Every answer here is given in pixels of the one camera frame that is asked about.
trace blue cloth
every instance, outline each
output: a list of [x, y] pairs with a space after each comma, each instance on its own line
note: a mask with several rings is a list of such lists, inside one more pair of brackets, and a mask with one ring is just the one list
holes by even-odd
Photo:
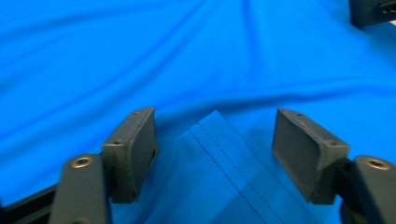
[[[365, 154], [396, 162], [395, 39], [390, 23], [352, 26], [347, 0], [3, 0], [2, 205], [55, 184], [65, 161], [100, 152], [130, 112], [148, 105], [156, 107], [162, 149], [148, 181], [155, 181], [164, 164], [186, 159], [187, 154], [172, 153], [178, 141], [214, 110], [251, 151], [245, 155], [247, 150], [234, 148], [230, 158], [254, 157], [257, 169], [247, 168], [247, 174], [271, 171], [298, 199], [295, 202], [301, 196], [271, 154], [278, 107], [300, 111], [348, 142], [351, 159]], [[215, 172], [211, 177], [220, 175], [210, 156], [204, 159], [211, 165], [205, 169]], [[200, 161], [191, 162], [186, 169], [201, 166]], [[226, 179], [214, 181], [213, 189], [230, 188]], [[176, 188], [182, 181], [173, 177], [167, 185]], [[166, 196], [160, 191], [151, 194], [145, 196], [147, 203]], [[234, 198], [213, 206], [229, 202], [226, 208], [233, 209], [239, 200], [241, 209], [252, 212], [243, 199]], [[174, 217], [186, 203], [193, 200], [168, 204], [155, 214]], [[339, 202], [300, 206], [305, 211], [319, 209], [309, 216], [318, 223], [339, 220]], [[117, 218], [123, 210], [115, 207]], [[117, 223], [158, 218], [134, 217], [128, 211]], [[216, 214], [206, 221], [233, 214], [227, 209], [209, 211]], [[187, 212], [201, 218], [198, 211]], [[257, 210], [261, 216], [267, 212]]]

